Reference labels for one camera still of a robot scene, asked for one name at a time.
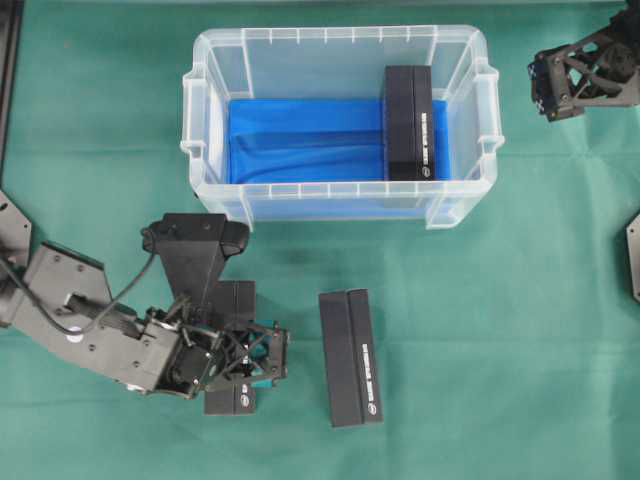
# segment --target cable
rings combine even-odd
[[[144,275],[147,273],[147,271],[149,270],[149,267],[151,267],[151,264],[153,263],[153,260],[156,257],[156,239],[155,239],[155,235],[148,228],[145,228],[144,230],[142,230],[142,235],[145,236],[145,237],[149,237],[149,239],[151,241],[151,249],[150,249],[149,258],[147,259],[145,264],[142,266],[142,269],[138,272],[138,274],[135,277],[133,277],[133,279],[129,282],[129,284],[126,287],[124,287],[120,291],[120,293],[118,293],[118,295],[116,295],[113,298],[113,300],[111,300],[111,302],[109,302],[109,304],[107,304],[107,306],[104,307],[104,309],[98,315],[96,315],[95,318],[93,318],[89,322],[89,324],[86,327],[84,327],[84,328],[82,328],[80,330],[69,330],[68,328],[63,327],[58,322],[56,322],[53,319],[53,317],[51,317],[51,315],[49,315],[49,313],[42,306],[42,303],[40,302],[38,297],[36,297],[35,294],[31,291],[31,289],[27,285],[25,285],[25,283],[20,279],[20,277],[18,277],[18,275],[13,271],[13,269],[11,268],[11,265],[9,265],[9,263],[1,255],[0,255],[0,266],[7,272],[7,275],[9,275],[9,278],[11,278],[11,280],[13,280],[13,282],[18,286],[18,288],[24,292],[24,294],[27,296],[27,298],[29,300],[31,300],[31,303],[33,303],[33,305],[38,309],[40,314],[44,317],[44,319],[47,321],[47,323],[49,323],[49,325],[51,325],[58,332],[60,332],[60,333],[62,333],[64,335],[77,337],[77,336],[80,336],[80,335],[84,335],[84,334],[90,332],[91,330],[93,330],[93,328],[104,317],[106,317],[109,314],[109,312],[111,312],[111,310],[113,310],[115,308],[115,306],[118,304],[118,302],[120,302],[120,300],[127,293],[129,293],[129,291],[133,287],[136,286],[136,284],[140,281],[140,279],[142,277],[144,277]]]

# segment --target small black box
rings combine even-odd
[[[366,290],[319,296],[331,425],[382,422]]]
[[[431,67],[386,67],[383,108],[387,178],[435,180]]]

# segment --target green fabric surface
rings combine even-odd
[[[292,332],[289,378],[247,418],[141,397],[0,332],[0,478],[640,477],[640,305],[624,227],[640,209],[640,109],[548,124],[529,97],[538,50],[619,5],[153,6],[29,1],[3,189],[55,240],[104,261],[119,291],[139,230],[203,211],[178,148],[181,76],[223,26],[473,24],[501,72],[506,145],[464,222],[258,224],[229,279]],[[332,430],[317,295],[368,288],[384,424]],[[160,262],[131,292],[166,308]]]

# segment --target blue cloth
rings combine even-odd
[[[450,178],[446,107],[445,102],[434,102],[439,179]],[[228,181],[384,180],[382,134],[378,99],[233,100]]]

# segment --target clear plastic bin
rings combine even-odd
[[[452,180],[225,184],[228,103],[236,98],[376,98],[387,65],[431,65],[434,99],[448,102]],[[244,28],[202,33],[183,79],[180,147],[210,212],[264,220],[424,218],[451,228],[496,181],[504,143],[498,71],[470,26]]]

